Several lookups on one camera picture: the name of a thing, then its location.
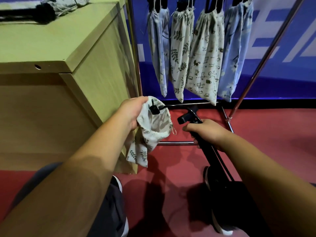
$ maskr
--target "leaf print bag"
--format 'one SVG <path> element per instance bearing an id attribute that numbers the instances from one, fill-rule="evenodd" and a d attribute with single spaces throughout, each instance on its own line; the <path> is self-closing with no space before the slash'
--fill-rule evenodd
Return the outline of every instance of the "leaf print bag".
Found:
<path id="1" fill-rule="evenodd" d="M 156 97 L 148 96 L 148 101 L 143 104 L 142 110 L 137 117 L 139 128 L 132 142 L 126 160 L 143 167 L 148 166 L 147 154 L 151 152 L 162 139 L 168 137 L 173 128 L 168 108 L 160 111 L 159 115 L 153 115 L 149 107 L 164 105 Z"/>
<path id="2" fill-rule="evenodd" d="M 166 97 L 169 75 L 169 9 L 161 7 L 157 13 L 155 9 L 156 0 L 152 11 L 148 12 L 148 40 L 152 63 L 155 69 L 155 74 L 160 85 L 161 94 Z"/>
<path id="3" fill-rule="evenodd" d="M 190 44 L 194 24 L 193 0 L 184 11 L 175 11 L 171 24 L 171 75 L 176 98 L 183 102 L 184 83 L 188 71 Z"/>
<path id="4" fill-rule="evenodd" d="M 216 105 L 224 47 L 224 12 L 203 10 L 193 31 L 185 88 Z"/>
<path id="5" fill-rule="evenodd" d="M 221 78 L 217 95 L 231 102 L 244 65 L 252 25 L 252 0 L 225 12 L 225 40 Z"/>

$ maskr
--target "metal rack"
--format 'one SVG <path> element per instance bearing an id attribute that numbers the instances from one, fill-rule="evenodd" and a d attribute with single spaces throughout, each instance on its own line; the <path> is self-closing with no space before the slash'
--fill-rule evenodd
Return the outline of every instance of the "metal rack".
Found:
<path id="1" fill-rule="evenodd" d="M 303 3 L 304 0 L 296 0 L 293 7 L 291 8 L 289 14 L 287 15 L 285 21 L 283 22 L 282 26 L 280 27 L 278 33 L 276 34 L 274 40 L 272 41 L 270 47 L 267 49 L 266 53 L 264 54 L 263 58 L 261 59 L 259 65 L 257 66 L 255 72 L 253 73 L 250 81 L 248 82 L 245 90 L 239 97 L 237 103 L 235 104 L 234 108 L 231 110 L 229 115 L 226 114 L 224 108 L 221 106 L 219 111 L 223 113 L 224 116 L 224 121 L 227 125 L 227 128 L 231 131 L 233 131 L 233 128 L 231 126 L 231 119 L 233 118 L 233 115 L 239 108 L 241 102 L 243 99 L 246 97 L 248 91 L 250 90 L 252 84 L 255 82 L 257 77 L 259 76 L 261 70 L 265 66 L 266 62 L 272 55 L 274 49 L 276 48 L 277 44 L 281 40 L 283 34 L 285 33 L 286 29 L 290 25 L 292 19 L 294 18 L 295 14 L 297 13 L 298 9 L 300 8 L 301 4 Z M 139 59 L 138 59 L 138 47 L 136 43 L 136 36 L 135 36 L 135 28 L 134 28 L 134 14 L 133 14 L 133 4 L 132 0 L 126 0 L 126 9 L 127 9 L 127 14 L 128 14 L 128 21 L 130 25 L 130 30 L 131 30 L 131 40 L 132 40 L 132 51 L 133 51 L 133 57 L 134 57 L 134 63 L 135 63 L 135 69 L 136 69 L 136 75 L 137 75 L 137 84 L 138 84 L 138 90 L 139 90 L 139 95 L 142 95 L 142 85 L 141 85 L 141 79 L 140 79 L 140 70 L 139 70 Z M 179 104 L 179 105 L 196 105 L 196 104 L 209 104 L 209 103 L 190 103 L 190 104 Z M 158 145 L 194 145 L 193 141 L 161 141 Z"/>

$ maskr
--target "wooden cabinet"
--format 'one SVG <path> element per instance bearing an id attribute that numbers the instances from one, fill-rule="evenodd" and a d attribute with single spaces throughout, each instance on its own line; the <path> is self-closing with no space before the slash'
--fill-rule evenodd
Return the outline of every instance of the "wooden cabinet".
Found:
<path id="1" fill-rule="evenodd" d="M 0 24 L 1 170 L 66 160 L 137 96 L 123 6 L 91 0 L 48 25 Z M 125 152 L 116 171 L 136 173 Z"/>

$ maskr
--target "red carpet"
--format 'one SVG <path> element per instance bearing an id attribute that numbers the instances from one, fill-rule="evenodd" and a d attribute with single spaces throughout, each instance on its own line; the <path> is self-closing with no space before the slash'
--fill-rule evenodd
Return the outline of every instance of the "red carpet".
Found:
<path id="1" fill-rule="evenodd" d="M 171 111 L 177 135 L 170 141 L 191 140 L 177 124 L 184 111 Z M 200 118 L 221 122 L 216 110 L 200 110 Z M 231 121 L 236 134 L 253 143 L 284 167 L 316 182 L 315 109 L 239 110 Z M 221 156 L 240 180 L 227 156 Z M 129 236 L 221 236 L 208 224 L 202 171 L 207 161 L 195 146 L 158 146 L 148 157 L 148 169 L 137 175 L 118 174 L 123 184 Z M 0 219 L 31 172 L 0 171 Z M 235 231 L 233 236 L 247 236 Z"/>

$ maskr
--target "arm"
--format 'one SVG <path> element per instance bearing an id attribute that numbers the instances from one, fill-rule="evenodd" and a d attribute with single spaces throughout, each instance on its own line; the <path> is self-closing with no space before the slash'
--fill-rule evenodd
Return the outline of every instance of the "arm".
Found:
<path id="1" fill-rule="evenodd" d="M 119 154 L 147 97 L 125 100 L 65 163 L 45 178 L 0 225 L 0 236 L 86 236 Z"/>
<path id="2" fill-rule="evenodd" d="M 227 154 L 275 236 L 316 236 L 314 186 L 214 121 L 188 124 L 184 131 Z"/>

